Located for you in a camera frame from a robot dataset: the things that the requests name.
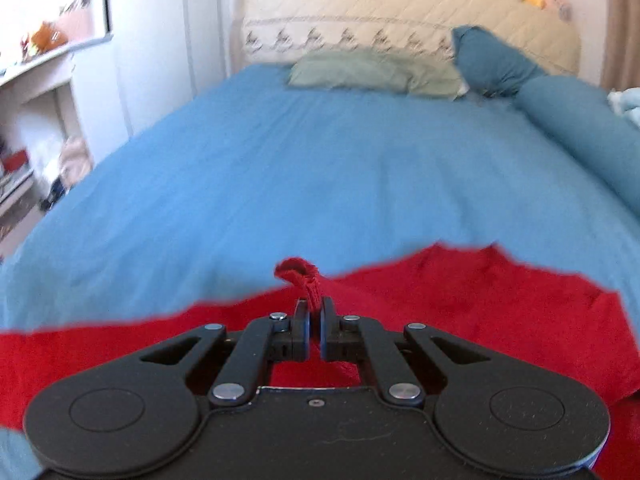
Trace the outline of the red long-sleeve shirt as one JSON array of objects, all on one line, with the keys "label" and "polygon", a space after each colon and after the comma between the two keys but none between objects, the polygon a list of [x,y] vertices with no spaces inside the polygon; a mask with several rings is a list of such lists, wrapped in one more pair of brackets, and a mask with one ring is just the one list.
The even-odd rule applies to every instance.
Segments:
[{"label": "red long-sleeve shirt", "polygon": [[299,298],[334,300],[341,314],[376,318],[390,330],[421,322],[583,382],[612,416],[596,471],[605,479],[639,474],[639,348],[622,300],[577,274],[524,266],[499,248],[425,248],[404,260],[325,278],[291,258],[274,273],[284,285],[236,302],[200,302],[140,322],[64,324],[1,334],[1,425],[20,430],[44,387],[208,323],[240,330],[254,318],[291,312]]}]

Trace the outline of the blue bed sheet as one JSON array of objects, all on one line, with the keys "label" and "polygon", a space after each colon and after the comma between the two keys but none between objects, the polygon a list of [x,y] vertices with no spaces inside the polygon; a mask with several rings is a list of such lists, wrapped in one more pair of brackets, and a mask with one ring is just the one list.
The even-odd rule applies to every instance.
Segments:
[{"label": "blue bed sheet", "polygon": [[270,289],[284,258],[343,274],[436,242],[585,275],[638,322],[639,219],[570,192],[514,98],[287,79],[242,70],[100,162],[2,264],[2,327],[175,314]]}]

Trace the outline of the teal folded duvet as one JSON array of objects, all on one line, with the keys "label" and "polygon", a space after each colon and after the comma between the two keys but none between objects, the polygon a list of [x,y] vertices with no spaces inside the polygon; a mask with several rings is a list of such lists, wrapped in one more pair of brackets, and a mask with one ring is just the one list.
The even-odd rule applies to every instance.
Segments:
[{"label": "teal folded duvet", "polygon": [[606,92],[570,76],[527,81],[514,105],[572,166],[570,192],[639,219],[639,129]]}]

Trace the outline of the light blue blanket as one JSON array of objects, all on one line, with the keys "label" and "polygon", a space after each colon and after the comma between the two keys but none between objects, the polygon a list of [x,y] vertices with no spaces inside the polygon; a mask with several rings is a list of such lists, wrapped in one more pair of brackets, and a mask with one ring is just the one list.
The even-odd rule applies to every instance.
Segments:
[{"label": "light blue blanket", "polygon": [[608,94],[608,105],[615,115],[640,128],[640,89],[613,90]]}]

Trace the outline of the dark teal pillow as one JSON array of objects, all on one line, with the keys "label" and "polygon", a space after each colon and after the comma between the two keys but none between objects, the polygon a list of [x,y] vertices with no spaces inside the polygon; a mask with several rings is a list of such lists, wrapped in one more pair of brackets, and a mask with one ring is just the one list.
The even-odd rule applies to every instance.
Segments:
[{"label": "dark teal pillow", "polygon": [[489,30],[460,26],[451,32],[454,65],[471,90],[483,96],[515,96],[527,81],[547,72]]}]

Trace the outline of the green pillow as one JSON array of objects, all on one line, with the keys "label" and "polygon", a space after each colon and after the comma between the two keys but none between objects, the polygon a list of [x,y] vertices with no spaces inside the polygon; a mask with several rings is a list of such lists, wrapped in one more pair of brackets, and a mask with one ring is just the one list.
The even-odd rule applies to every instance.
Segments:
[{"label": "green pillow", "polygon": [[361,89],[455,100],[469,91],[454,63],[438,54],[372,49],[304,55],[288,75],[296,88]]}]

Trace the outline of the orange toy on shelf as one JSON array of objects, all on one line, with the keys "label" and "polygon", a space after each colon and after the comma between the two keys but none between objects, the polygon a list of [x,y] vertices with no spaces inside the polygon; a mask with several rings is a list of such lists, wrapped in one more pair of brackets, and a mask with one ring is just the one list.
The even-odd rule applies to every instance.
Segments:
[{"label": "orange toy on shelf", "polygon": [[64,46],[70,40],[55,24],[42,22],[40,27],[30,35],[29,41],[37,54],[43,54]]}]

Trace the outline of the white wardrobe with grey band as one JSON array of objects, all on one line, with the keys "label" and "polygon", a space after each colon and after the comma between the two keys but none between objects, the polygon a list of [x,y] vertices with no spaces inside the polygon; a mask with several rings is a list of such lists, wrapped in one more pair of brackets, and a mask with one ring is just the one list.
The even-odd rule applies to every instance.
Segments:
[{"label": "white wardrobe with grey band", "polygon": [[226,78],[219,0],[105,0],[130,136]]}]

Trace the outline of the white shelf unit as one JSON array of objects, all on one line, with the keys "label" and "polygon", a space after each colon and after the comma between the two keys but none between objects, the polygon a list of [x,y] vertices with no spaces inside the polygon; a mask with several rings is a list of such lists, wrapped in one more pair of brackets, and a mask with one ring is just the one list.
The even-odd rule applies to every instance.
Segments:
[{"label": "white shelf unit", "polygon": [[[70,10],[66,44],[33,55],[27,40]],[[1,0],[1,143],[26,152],[21,191],[47,193],[64,141],[80,136],[94,164],[129,139],[106,0]]]}]

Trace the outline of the cream quilted headboard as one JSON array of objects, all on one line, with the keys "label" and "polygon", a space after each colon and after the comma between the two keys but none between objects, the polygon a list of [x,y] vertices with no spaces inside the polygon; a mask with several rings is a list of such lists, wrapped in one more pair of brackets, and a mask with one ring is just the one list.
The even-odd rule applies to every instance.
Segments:
[{"label": "cream quilted headboard", "polygon": [[294,63],[319,49],[452,55],[452,31],[480,26],[552,74],[576,75],[580,37],[559,15],[520,0],[238,0],[231,66]]}]

